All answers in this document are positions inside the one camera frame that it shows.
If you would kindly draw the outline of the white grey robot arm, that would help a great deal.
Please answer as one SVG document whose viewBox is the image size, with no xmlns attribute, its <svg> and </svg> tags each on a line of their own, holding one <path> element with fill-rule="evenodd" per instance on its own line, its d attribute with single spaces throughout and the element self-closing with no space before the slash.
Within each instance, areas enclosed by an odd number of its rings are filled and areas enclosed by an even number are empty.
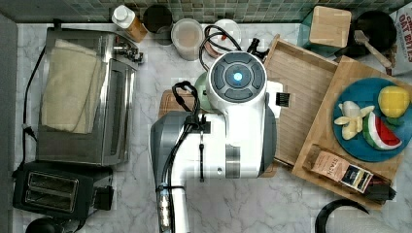
<svg viewBox="0 0 412 233">
<path fill-rule="evenodd" d="M 245 51 L 222 55 L 207 72 L 206 93 L 211 114 L 195 103 L 151 127 L 159 233 L 189 233 L 188 180 L 255 179 L 273 161 L 276 119 L 262 62 Z"/>
</svg>

